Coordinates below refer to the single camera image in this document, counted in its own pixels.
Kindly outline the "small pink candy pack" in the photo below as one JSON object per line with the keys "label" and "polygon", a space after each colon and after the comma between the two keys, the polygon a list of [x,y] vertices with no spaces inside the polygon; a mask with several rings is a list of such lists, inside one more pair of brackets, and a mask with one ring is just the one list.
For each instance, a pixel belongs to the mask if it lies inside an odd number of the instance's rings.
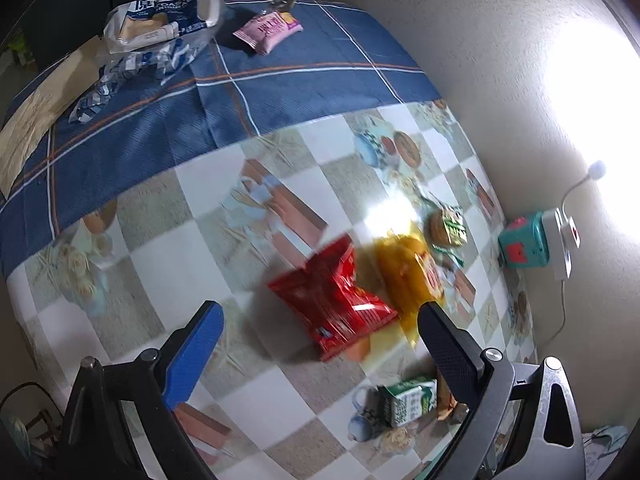
{"label": "small pink candy pack", "polygon": [[290,12],[271,11],[255,15],[237,29],[233,36],[255,52],[266,55],[283,40],[303,30],[302,24]]}

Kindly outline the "blue plaid cloth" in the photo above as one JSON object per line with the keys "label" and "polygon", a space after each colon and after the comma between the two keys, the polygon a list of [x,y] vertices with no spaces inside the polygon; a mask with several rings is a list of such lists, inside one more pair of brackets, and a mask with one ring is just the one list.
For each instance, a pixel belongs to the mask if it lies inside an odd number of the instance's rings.
{"label": "blue plaid cloth", "polygon": [[214,40],[166,84],[147,70],[90,122],[56,121],[2,196],[3,275],[85,214],[196,156],[317,118],[438,98],[391,33],[343,3],[297,3],[302,30],[255,53],[235,31],[263,6],[229,2]]}

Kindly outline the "red flower snack pack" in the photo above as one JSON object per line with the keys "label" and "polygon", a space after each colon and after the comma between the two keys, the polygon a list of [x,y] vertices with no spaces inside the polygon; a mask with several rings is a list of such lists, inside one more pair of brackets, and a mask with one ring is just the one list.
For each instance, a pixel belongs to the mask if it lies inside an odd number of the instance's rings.
{"label": "red flower snack pack", "polygon": [[322,362],[394,322],[398,312],[356,283],[352,238],[344,234],[301,268],[268,284],[306,327]]}

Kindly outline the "green white milk carton pack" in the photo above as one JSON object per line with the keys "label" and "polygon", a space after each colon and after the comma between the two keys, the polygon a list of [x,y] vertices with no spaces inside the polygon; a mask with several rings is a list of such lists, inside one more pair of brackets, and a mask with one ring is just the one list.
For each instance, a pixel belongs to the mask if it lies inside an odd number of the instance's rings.
{"label": "green white milk carton pack", "polygon": [[378,386],[378,405],[387,427],[406,426],[436,408],[437,380],[419,376],[390,386]]}

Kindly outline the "teal cube device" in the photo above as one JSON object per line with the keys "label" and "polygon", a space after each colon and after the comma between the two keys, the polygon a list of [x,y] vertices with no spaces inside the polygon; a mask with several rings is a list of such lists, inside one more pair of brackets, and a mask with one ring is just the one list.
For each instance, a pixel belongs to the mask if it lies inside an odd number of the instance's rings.
{"label": "teal cube device", "polygon": [[541,211],[510,222],[499,234],[498,244],[503,263],[509,268],[543,268],[549,263]]}

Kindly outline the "small green candy pack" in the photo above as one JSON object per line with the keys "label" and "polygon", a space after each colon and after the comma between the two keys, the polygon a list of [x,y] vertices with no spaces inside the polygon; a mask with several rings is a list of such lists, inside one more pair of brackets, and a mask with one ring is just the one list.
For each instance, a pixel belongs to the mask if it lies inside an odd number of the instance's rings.
{"label": "small green candy pack", "polygon": [[469,235],[459,207],[438,208],[430,214],[427,225],[432,242],[439,247],[454,249],[468,244]]}

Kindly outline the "orange cracker pack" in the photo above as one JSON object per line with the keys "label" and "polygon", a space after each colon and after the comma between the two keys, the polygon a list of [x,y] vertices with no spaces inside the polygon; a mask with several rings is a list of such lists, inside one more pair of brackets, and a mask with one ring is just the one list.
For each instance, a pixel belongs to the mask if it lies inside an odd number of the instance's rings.
{"label": "orange cracker pack", "polygon": [[459,402],[454,397],[439,368],[436,370],[436,372],[437,419],[449,420],[450,422],[461,424],[466,419],[466,415],[469,414],[469,407],[465,403]]}

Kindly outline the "yellow cake clear wrapper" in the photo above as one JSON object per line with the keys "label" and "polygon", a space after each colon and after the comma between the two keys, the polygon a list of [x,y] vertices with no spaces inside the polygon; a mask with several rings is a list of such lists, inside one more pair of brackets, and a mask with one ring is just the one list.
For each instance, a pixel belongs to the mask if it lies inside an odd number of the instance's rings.
{"label": "yellow cake clear wrapper", "polygon": [[399,324],[412,348],[419,339],[418,314],[426,302],[446,304],[445,289],[436,262],[415,221],[408,229],[376,238],[373,243],[390,305],[398,312]]}

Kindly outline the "blue white bread bag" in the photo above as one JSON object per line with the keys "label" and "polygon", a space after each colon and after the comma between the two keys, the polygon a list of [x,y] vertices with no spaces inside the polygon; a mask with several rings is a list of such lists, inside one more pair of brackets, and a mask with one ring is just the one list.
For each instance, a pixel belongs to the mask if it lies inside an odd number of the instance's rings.
{"label": "blue white bread bag", "polygon": [[224,0],[136,0],[107,18],[99,78],[75,104],[70,122],[86,124],[126,82],[152,70],[162,86],[191,64],[224,20]]}

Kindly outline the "beige paper sheet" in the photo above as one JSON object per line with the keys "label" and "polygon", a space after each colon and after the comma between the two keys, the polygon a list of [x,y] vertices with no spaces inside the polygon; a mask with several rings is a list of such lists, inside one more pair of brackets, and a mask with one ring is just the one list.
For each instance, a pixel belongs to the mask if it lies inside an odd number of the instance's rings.
{"label": "beige paper sheet", "polygon": [[5,198],[44,134],[99,78],[103,41],[94,36],[55,67],[1,130],[1,193]]}

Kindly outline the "checkered picture tablecloth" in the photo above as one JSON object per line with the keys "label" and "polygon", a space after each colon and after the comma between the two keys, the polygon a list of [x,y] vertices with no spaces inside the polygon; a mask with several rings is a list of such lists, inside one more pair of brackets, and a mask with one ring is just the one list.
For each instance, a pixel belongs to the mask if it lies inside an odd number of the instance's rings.
{"label": "checkered picture tablecloth", "polygon": [[536,359],[524,286],[498,263],[502,211],[441,100],[318,119],[166,170],[99,212],[96,229],[76,223],[20,263],[9,294],[60,403],[84,356],[129,361],[215,300],[224,333],[190,402],[230,431],[216,476],[408,479],[457,417],[431,412],[401,437],[367,440],[361,408],[375,387],[425,374],[424,345],[390,324],[321,362],[268,285],[348,235],[357,283],[383,295],[374,242],[431,204],[459,207],[468,226],[430,270],[450,318],[481,346]]}

